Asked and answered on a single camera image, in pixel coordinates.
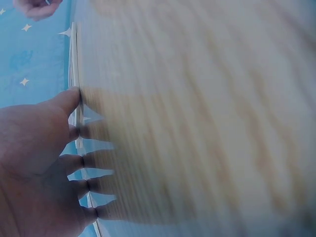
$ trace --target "wood grain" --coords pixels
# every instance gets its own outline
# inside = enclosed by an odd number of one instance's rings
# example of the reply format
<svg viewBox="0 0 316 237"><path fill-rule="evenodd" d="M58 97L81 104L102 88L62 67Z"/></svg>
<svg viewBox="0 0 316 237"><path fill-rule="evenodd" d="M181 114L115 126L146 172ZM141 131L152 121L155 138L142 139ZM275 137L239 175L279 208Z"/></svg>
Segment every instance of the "wood grain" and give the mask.
<svg viewBox="0 0 316 237"><path fill-rule="evenodd" d="M85 138L114 175L107 220L178 235L315 234L312 1L90 0L80 37Z"/></svg>

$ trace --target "finger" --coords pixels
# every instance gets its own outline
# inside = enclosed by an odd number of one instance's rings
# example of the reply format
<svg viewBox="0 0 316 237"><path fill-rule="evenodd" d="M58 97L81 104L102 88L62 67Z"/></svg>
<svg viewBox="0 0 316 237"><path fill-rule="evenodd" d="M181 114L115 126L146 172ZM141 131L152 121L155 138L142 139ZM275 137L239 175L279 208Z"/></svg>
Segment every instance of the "finger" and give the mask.
<svg viewBox="0 0 316 237"><path fill-rule="evenodd" d="M117 200L96 207L96 213L102 220L123 220L127 216L127 211Z"/></svg>
<svg viewBox="0 0 316 237"><path fill-rule="evenodd" d="M90 152L82 158L85 168L114 169L115 166L115 153L113 150Z"/></svg>
<svg viewBox="0 0 316 237"><path fill-rule="evenodd" d="M51 3L58 3L60 4L62 2L62 0L39 0L38 3L36 4L33 4L33 6L35 7L43 7L43 6L47 6L47 2L49 2L48 5L50 5ZM40 21L40 20L43 20L45 18L47 18L48 16L41 16L41 17L33 17L33 20L34 21Z"/></svg>
<svg viewBox="0 0 316 237"><path fill-rule="evenodd" d="M32 0L33 7L41 7L41 6L47 6L50 4L47 4L47 0Z"/></svg>
<svg viewBox="0 0 316 237"><path fill-rule="evenodd" d="M89 190L98 194L112 195L117 193L118 187L114 175L104 175L88 180Z"/></svg>
<svg viewBox="0 0 316 237"><path fill-rule="evenodd" d="M57 10L59 4L52 3L51 5L45 5L45 6L38 6L34 7L32 6L26 6L26 8L23 8L23 11L25 15L29 18L47 18L49 16L52 16L55 11Z"/></svg>
<svg viewBox="0 0 316 237"><path fill-rule="evenodd" d="M104 120L87 123L79 128L79 134L85 139L109 141L109 133Z"/></svg>
<svg viewBox="0 0 316 237"><path fill-rule="evenodd" d="M51 103L61 108L67 116L78 107L80 102L80 91L78 87L72 87L56 95L54 98L44 102Z"/></svg>
<svg viewBox="0 0 316 237"><path fill-rule="evenodd" d="M79 137L78 129L75 126L69 124L69 142L76 140L78 137Z"/></svg>
<svg viewBox="0 0 316 237"><path fill-rule="evenodd" d="M84 212L85 217L85 227L97 220L98 215L95 208L87 208L82 206L82 210Z"/></svg>
<svg viewBox="0 0 316 237"><path fill-rule="evenodd" d="M86 180L72 180L70 184L74 192L78 195L78 199L83 198L89 192L89 185Z"/></svg>
<svg viewBox="0 0 316 237"><path fill-rule="evenodd" d="M84 167L83 158L79 155L62 155L59 158L64 165L67 175Z"/></svg>

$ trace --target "hand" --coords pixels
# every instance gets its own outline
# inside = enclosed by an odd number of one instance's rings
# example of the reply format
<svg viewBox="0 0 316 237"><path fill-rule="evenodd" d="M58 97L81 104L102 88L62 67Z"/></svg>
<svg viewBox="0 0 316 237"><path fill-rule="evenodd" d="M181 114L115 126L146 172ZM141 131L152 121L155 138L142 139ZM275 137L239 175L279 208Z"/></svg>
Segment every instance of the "hand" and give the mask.
<svg viewBox="0 0 316 237"><path fill-rule="evenodd" d="M37 105L0 109L0 236L75 237L96 220L94 208L79 204L87 182L67 179L82 157L59 157L78 137L68 117L79 98L73 88Z"/></svg>
<svg viewBox="0 0 316 237"><path fill-rule="evenodd" d="M13 0L16 8L22 11L27 17L39 21L52 16L63 0Z"/></svg>

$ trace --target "white star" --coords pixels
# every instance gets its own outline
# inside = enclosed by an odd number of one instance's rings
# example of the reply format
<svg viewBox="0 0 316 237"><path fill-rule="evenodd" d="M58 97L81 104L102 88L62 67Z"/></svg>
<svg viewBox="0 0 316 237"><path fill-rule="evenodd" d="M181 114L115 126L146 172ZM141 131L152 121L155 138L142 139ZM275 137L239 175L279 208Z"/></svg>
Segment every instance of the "white star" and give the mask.
<svg viewBox="0 0 316 237"><path fill-rule="evenodd" d="M29 28L31 28L32 26L30 26L29 24L26 24L24 28L22 28L22 31L27 32Z"/></svg>
<svg viewBox="0 0 316 237"><path fill-rule="evenodd" d="M70 37L71 36L71 29L69 28L68 30L63 31L63 32L58 33L58 34L59 35L66 35L66 36Z"/></svg>
<svg viewBox="0 0 316 237"><path fill-rule="evenodd" d="M0 15L4 14L6 12L6 10L4 10L3 8L0 11Z"/></svg>
<svg viewBox="0 0 316 237"><path fill-rule="evenodd" d="M20 82L20 84L23 84L24 86L26 85L26 83L28 83L30 80L27 80L26 78L23 79L23 81Z"/></svg>

